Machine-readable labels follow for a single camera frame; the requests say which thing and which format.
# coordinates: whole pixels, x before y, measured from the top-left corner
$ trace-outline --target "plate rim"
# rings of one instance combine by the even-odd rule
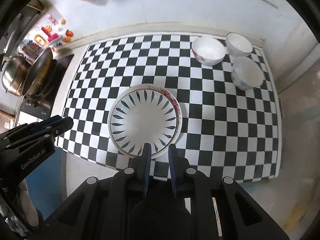
[[[174,107],[174,109],[175,109],[176,114],[177,114],[178,117],[179,117],[179,118],[177,118],[178,127],[177,127],[177,129],[175,130],[175,133],[173,134],[172,139],[170,140],[170,142],[168,143],[168,145],[165,146],[162,150],[160,150],[160,151],[158,151],[158,152],[156,152],[156,153],[154,153],[154,154],[151,155],[151,158],[152,158],[152,159],[155,159],[155,158],[161,156],[162,154],[164,154],[164,153],[168,150],[169,145],[172,144],[172,143],[175,143],[176,140],[178,139],[178,137],[179,137],[179,135],[180,135],[180,133],[181,133],[181,129],[182,129],[182,112],[181,112],[181,107],[180,107],[180,104],[179,104],[178,100],[175,98],[175,96],[174,96],[169,90],[167,90],[166,88],[161,88],[161,87],[154,86],[153,84],[142,84],[142,85],[132,86],[132,87],[128,88],[126,91],[124,91],[123,93],[121,93],[117,98],[120,98],[120,99],[121,99],[121,98],[127,96],[128,94],[130,94],[130,93],[132,93],[132,92],[134,92],[134,91],[142,90],[142,89],[148,89],[148,90],[157,91],[157,92],[161,93],[162,95],[164,95],[169,101],[170,101],[170,98],[171,98],[171,99],[174,99],[174,100],[177,102],[177,106],[178,106],[178,108],[176,109],[176,108],[174,107],[174,104],[172,104],[173,107]],[[170,95],[170,98],[168,98],[167,95],[165,95],[164,93],[162,93],[162,90],[168,92],[169,95]],[[115,139],[114,139],[113,136],[112,136],[112,131],[111,131],[111,117],[112,117],[112,113],[114,112],[114,110],[115,110],[116,106],[118,105],[118,103],[119,103],[119,100],[116,100],[116,101],[113,103],[113,105],[112,105],[112,107],[110,108],[110,111],[109,111],[109,115],[108,115],[109,137],[110,137],[110,139],[112,140],[113,144],[116,146],[116,148],[118,149],[119,152],[121,152],[121,153],[124,154],[124,155],[129,156],[130,158],[135,158],[135,157],[137,157],[137,155],[133,155],[133,154],[127,153],[127,152],[125,152],[123,149],[121,149],[121,148],[119,147],[119,145],[117,145]]]

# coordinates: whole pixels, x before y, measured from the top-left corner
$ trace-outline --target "frying pan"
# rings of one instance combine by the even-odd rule
[[[51,62],[53,62],[53,54],[51,48],[49,47],[37,57],[26,77],[26,80],[23,84],[22,101],[15,115],[13,127],[16,127],[18,125],[19,113],[24,99],[35,94],[39,90],[43,80],[46,78],[46,75],[51,66]]]

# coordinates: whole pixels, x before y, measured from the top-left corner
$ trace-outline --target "stainless steel pot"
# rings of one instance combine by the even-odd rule
[[[25,58],[13,56],[3,70],[2,85],[4,89],[15,96],[21,96],[23,84],[30,69],[31,65]]]
[[[51,48],[46,48],[35,60],[34,64],[28,71],[28,74],[25,78],[25,81],[23,83],[22,88],[22,101],[19,105],[18,110],[16,111],[16,118],[13,123],[13,127],[16,127],[18,125],[19,121],[19,114],[21,110],[22,103],[25,98],[35,94],[39,88],[42,85],[42,82],[44,81],[49,68],[51,66],[51,63],[53,62],[53,55]],[[32,106],[32,99],[28,100],[28,104]]]

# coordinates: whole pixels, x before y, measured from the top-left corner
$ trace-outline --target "black and white checkered mat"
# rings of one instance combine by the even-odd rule
[[[58,146],[103,166],[126,168],[131,160],[109,138],[109,110],[129,87],[151,83],[169,90],[181,106],[176,146],[190,165],[216,179],[273,178],[281,131],[266,59],[254,49],[249,57],[260,65],[265,81],[242,91],[231,80],[229,55],[213,67],[195,60],[190,48],[197,37],[154,34],[90,46],[65,105],[64,116],[72,117],[74,126],[59,137]],[[170,178],[167,153],[152,161],[150,174]]]

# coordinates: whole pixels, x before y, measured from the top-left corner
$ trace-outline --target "plate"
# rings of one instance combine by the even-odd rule
[[[152,158],[165,153],[182,127],[178,101],[166,89],[143,84],[118,97],[108,116],[110,138],[117,149],[130,157],[139,156],[145,143]]]

